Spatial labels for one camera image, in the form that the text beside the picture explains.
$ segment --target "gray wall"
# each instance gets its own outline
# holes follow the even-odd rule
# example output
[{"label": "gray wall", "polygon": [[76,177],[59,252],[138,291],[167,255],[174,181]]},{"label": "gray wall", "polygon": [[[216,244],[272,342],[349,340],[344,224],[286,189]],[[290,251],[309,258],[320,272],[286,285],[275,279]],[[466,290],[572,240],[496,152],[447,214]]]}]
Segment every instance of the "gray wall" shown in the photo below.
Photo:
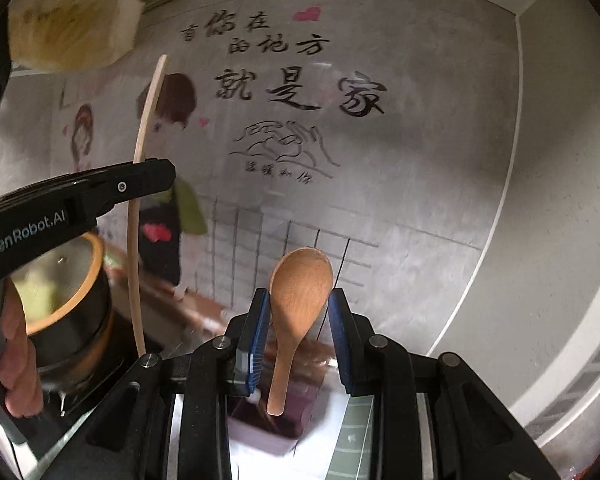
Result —
[{"label": "gray wall", "polygon": [[0,103],[0,195],[49,178],[53,75],[12,77]]},{"label": "gray wall", "polygon": [[600,18],[587,0],[538,0],[520,25],[509,192],[436,354],[463,355],[526,423],[600,342]]},{"label": "gray wall", "polygon": [[[315,20],[296,19],[316,6]],[[235,28],[207,37],[205,23],[221,9],[235,13]],[[269,28],[248,32],[258,12]],[[198,28],[186,41],[189,25]],[[288,50],[257,48],[266,34],[281,34]],[[311,34],[330,42],[308,57],[296,42]],[[251,47],[232,53],[238,37]],[[94,116],[90,164],[131,158],[136,98],[162,53],[167,72],[186,74],[197,91],[186,127],[174,124],[153,137],[165,139],[163,151],[207,219],[205,254],[182,252],[184,282],[242,312],[285,251],[316,244],[329,253],[354,311],[410,351],[426,352],[474,272],[502,196],[518,105],[513,14],[484,0],[175,0],[144,15],[128,56],[67,76],[62,105],[54,107],[53,174],[73,171],[71,135],[62,131],[72,131],[85,103]],[[267,89],[282,84],[286,66],[302,67],[299,102],[320,109],[270,100]],[[227,68],[257,75],[247,86],[252,99],[218,97]],[[338,82],[356,72],[386,86],[382,112],[343,113]],[[260,121],[315,127],[338,164],[325,166],[315,152],[331,178],[316,174],[304,185],[296,180],[304,168],[286,162],[263,174],[270,160],[244,153],[269,135],[245,137]],[[155,154],[151,147],[147,153]],[[246,171],[249,163],[257,171]],[[293,178],[280,175],[285,168]],[[99,220],[122,247],[125,215],[118,207]],[[320,332],[321,325],[316,332],[328,341],[328,322]]]}]

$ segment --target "screw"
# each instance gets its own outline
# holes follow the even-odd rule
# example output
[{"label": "screw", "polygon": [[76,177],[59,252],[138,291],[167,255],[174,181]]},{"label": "screw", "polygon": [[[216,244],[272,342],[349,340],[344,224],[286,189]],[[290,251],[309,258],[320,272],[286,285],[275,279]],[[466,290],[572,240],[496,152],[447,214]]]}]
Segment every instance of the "screw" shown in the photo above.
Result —
[{"label": "screw", "polygon": [[217,350],[224,350],[225,348],[229,348],[231,346],[231,339],[229,339],[225,335],[219,335],[213,341],[214,348]]},{"label": "screw", "polygon": [[369,338],[369,344],[373,348],[384,348],[385,346],[387,346],[389,344],[389,342],[386,340],[386,338],[383,335],[373,334]]},{"label": "screw", "polygon": [[160,358],[156,354],[144,354],[140,358],[140,364],[144,368],[152,368],[153,366],[158,364]]},{"label": "screw", "polygon": [[460,358],[453,352],[442,354],[442,362],[451,367],[456,367],[460,364]]}]

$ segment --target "wooden chopstick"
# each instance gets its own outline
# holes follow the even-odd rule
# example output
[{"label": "wooden chopstick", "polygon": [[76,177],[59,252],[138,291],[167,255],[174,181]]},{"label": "wooden chopstick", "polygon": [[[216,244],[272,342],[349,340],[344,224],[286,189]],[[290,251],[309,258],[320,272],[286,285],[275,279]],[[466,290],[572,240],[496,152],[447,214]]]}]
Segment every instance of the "wooden chopstick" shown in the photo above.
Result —
[{"label": "wooden chopstick", "polygon": [[[149,91],[142,109],[140,127],[138,128],[138,138],[136,139],[136,150],[134,152],[134,163],[144,161],[144,144],[146,141],[146,131],[154,118],[155,105],[162,89],[164,80],[164,67],[167,64],[166,54],[162,54],[155,66],[154,76],[149,85]],[[146,353],[144,345],[144,331],[142,330],[142,311],[140,308],[140,277],[139,277],[139,253],[138,253],[138,234],[140,222],[140,199],[135,198],[129,201],[128,218],[126,224],[126,273],[129,283],[129,307],[131,309],[131,324],[134,327],[134,338],[136,339],[136,348],[138,357]]]}]

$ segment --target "chinese calligraphy text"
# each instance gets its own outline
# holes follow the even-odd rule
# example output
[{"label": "chinese calligraphy text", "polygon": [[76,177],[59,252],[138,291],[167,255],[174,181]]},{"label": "chinese calligraphy text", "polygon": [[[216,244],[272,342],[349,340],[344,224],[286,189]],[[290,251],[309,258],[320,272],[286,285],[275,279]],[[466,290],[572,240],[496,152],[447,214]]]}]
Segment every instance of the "chinese calligraphy text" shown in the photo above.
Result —
[{"label": "chinese calligraphy text", "polygon": [[256,28],[269,28],[267,25],[267,15],[260,11],[255,16],[249,16],[249,23],[245,27],[248,32],[253,32]]},{"label": "chinese calligraphy text", "polygon": [[220,35],[222,36],[225,32],[234,30],[235,28],[235,13],[227,12],[225,9],[219,12],[214,12],[214,15],[206,23],[206,36]]},{"label": "chinese calligraphy text", "polygon": [[362,72],[356,72],[356,77],[357,79],[343,77],[338,81],[338,88],[341,91],[348,90],[344,94],[348,99],[340,105],[340,110],[352,117],[364,117],[374,108],[384,114],[378,104],[380,100],[378,92],[386,92],[386,87],[371,81],[371,78]]},{"label": "chinese calligraphy text", "polygon": [[216,96],[221,99],[231,99],[236,93],[240,99],[249,101],[253,96],[247,91],[247,83],[256,79],[253,72],[247,72],[242,69],[241,74],[234,72],[230,68],[225,68],[222,75],[215,78],[220,82],[221,89],[216,92]]},{"label": "chinese calligraphy text", "polygon": [[296,94],[298,94],[296,90],[302,88],[302,85],[298,84],[302,67],[287,66],[280,70],[282,70],[283,73],[284,84],[274,89],[267,89],[268,93],[277,96],[276,98],[272,97],[269,101],[279,101],[293,108],[298,108],[299,110],[319,110],[319,106],[300,104],[293,100],[293,98],[296,97]]},{"label": "chinese calligraphy text", "polygon": [[298,177],[296,177],[296,180],[298,182],[302,182],[302,184],[310,183],[311,179],[312,179],[312,175],[308,171],[303,171],[300,175],[298,175]]},{"label": "chinese calligraphy text", "polygon": [[320,34],[312,34],[312,40],[300,41],[296,43],[297,46],[301,46],[302,48],[298,50],[298,54],[306,53],[308,56],[312,56],[313,54],[318,54],[318,52],[323,51],[322,44],[329,43],[331,40],[325,40]]},{"label": "chinese calligraphy text", "polygon": [[197,25],[191,23],[187,28],[181,30],[180,33],[184,36],[184,41],[191,41],[196,37]]},{"label": "chinese calligraphy text", "polygon": [[272,52],[284,52],[289,48],[289,44],[282,40],[282,34],[278,35],[278,38],[274,40],[270,34],[267,34],[267,38],[258,44],[262,47],[262,53],[271,50]]},{"label": "chinese calligraphy text", "polygon": [[240,38],[232,38],[229,44],[229,54],[235,54],[236,52],[245,52],[251,45],[248,41],[241,40]]}]

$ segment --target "pot rim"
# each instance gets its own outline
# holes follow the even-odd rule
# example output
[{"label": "pot rim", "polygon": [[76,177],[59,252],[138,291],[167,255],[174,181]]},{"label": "pot rim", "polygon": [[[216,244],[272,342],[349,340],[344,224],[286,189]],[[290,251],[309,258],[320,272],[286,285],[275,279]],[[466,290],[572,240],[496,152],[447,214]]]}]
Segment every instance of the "pot rim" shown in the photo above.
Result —
[{"label": "pot rim", "polygon": [[53,325],[53,323],[66,316],[84,299],[95,283],[98,273],[100,272],[100,268],[102,267],[104,244],[102,243],[102,240],[94,233],[86,232],[81,236],[86,238],[91,243],[92,249],[91,263],[89,264],[87,275],[85,276],[84,280],[82,280],[78,290],[75,291],[75,294],[69,298],[69,301],[58,308],[53,314],[43,317],[42,319],[39,319],[33,323],[27,323],[27,335],[33,335],[41,332],[45,328]]},{"label": "pot rim", "polygon": [[48,364],[45,366],[36,367],[38,370],[38,373],[39,374],[48,374],[50,372],[55,372],[56,370],[58,370],[58,368],[67,366],[73,360],[82,361],[85,357],[87,357],[88,354],[90,354],[93,351],[94,347],[97,346],[101,342],[104,342],[104,346],[106,347],[106,345],[109,344],[109,340],[111,338],[111,332],[113,330],[113,323],[114,323],[114,314],[113,314],[113,308],[111,308],[109,310],[109,313],[107,314],[107,317],[102,321],[102,324],[100,325],[98,331],[94,334],[94,336],[88,341],[88,343],[83,348],[78,350],[76,353],[71,354],[69,357],[63,359],[62,361]]}]

